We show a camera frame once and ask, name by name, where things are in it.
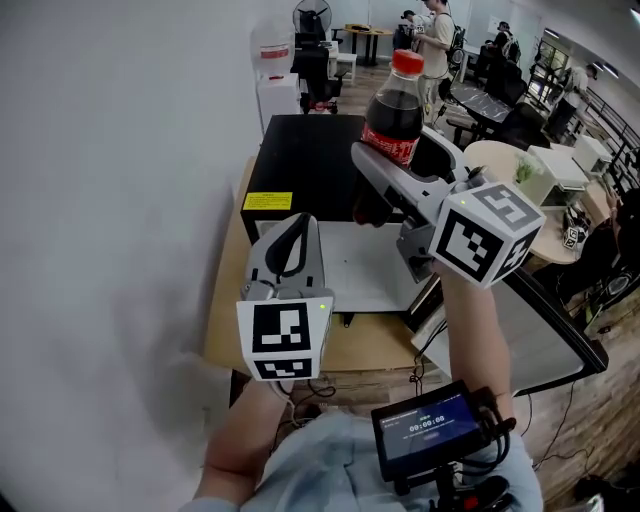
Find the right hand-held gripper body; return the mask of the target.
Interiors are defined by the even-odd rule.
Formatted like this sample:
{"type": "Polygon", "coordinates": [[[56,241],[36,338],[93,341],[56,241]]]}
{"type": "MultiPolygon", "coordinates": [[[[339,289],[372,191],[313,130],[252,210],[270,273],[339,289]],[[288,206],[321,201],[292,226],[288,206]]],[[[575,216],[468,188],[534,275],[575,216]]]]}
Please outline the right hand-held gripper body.
{"type": "Polygon", "coordinates": [[[515,271],[546,217],[514,184],[488,182],[483,170],[466,181],[431,178],[403,197],[415,211],[397,248],[415,281],[436,260],[486,289],[515,271]]]}

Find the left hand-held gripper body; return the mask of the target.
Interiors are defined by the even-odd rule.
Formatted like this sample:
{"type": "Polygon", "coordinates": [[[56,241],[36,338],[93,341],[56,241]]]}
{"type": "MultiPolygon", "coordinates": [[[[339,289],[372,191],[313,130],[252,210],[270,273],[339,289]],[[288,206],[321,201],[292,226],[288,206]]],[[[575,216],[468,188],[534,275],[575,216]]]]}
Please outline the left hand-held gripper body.
{"type": "Polygon", "coordinates": [[[258,381],[301,381],[320,374],[334,293],[323,274],[269,276],[257,271],[236,303],[244,362],[258,381]]]}

